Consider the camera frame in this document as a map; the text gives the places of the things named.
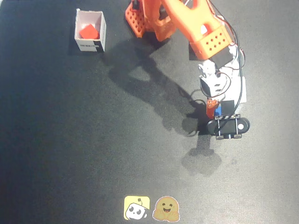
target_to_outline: orange arm segment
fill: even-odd
[[[171,21],[189,40],[195,55],[206,60],[227,47],[231,42],[225,26],[211,12],[208,0],[193,0],[189,9],[180,0],[161,0]],[[201,33],[201,26],[207,32]]]

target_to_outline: hugging face emoji logo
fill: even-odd
[[[153,218],[157,221],[167,221],[170,223],[179,221],[177,200],[170,196],[161,197],[156,202]]]
[[[124,203],[124,218],[140,220],[147,217],[150,199],[145,196],[127,196]]]

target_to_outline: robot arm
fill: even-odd
[[[161,16],[161,9],[166,11],[165,17]],[[150,31],[163,41],[178,28],[200,60],[200,87],[208,99],[210,134],[217,139],[240,138],[248,131],[249,122],[235,114],[239,103],[246,102],[245,79],[239,77],[240,48],[232,41],[226,22],[215,15],[209,0],[193,0],[193,8],[187,7],[183,0],[132,0],[126,19],[140,38]],[[220,103],[223,110],[216,116],[215,109]]]

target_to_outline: red cube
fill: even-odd
[[[92,24],[86,26],[83,30],[81,30],[80,35],[83,39],[99,39],[100,35],[96,28]]]

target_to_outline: dark gray surface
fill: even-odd
[[[299,222],[299,1],[214,3],[247,56],[240,140],[187,137],[204,114],[187,40],[137,40],[127,0],[2,3],[1,222],[125,223],[126,195],[173,196],[186,224]],[[105,54],[77,49],[78,7],[104,12]]]

